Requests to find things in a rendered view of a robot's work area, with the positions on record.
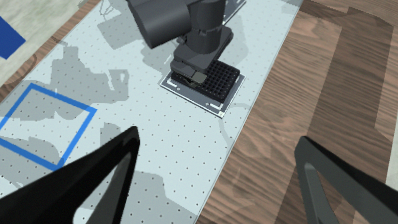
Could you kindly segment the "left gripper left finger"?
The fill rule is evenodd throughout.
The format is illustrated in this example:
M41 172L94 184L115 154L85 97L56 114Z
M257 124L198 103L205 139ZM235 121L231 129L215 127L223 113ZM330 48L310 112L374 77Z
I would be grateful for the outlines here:
M73 224L77 209L116 167L86 224L120 224L140 148L131 126L93 152L0 198L0 224Z

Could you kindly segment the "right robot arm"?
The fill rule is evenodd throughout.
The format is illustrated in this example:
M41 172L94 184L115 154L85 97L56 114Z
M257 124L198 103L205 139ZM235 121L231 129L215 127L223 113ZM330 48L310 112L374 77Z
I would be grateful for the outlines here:
M127 0L137 27L150 49L191 31L219 27L226 0Z

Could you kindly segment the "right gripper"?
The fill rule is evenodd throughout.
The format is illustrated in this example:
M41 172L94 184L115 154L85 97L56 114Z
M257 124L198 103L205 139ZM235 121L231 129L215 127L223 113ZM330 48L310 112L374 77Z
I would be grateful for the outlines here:
M203 73L206 73L213 60L219 59L233 39L232 29L222 26L222 24L220 27L206 31L191 27L189 33L176 40L179 45L173 52L174 59L170 63L171 70L180 75L193 88L204 83L207 75Z

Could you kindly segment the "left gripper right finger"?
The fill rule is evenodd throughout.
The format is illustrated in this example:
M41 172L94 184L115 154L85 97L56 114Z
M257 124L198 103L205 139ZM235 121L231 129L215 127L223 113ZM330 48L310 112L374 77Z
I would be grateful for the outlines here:
M307 136L300 137L294 156L308 224L340 224L317 171L369 224L398 224L397 190L353 167Z

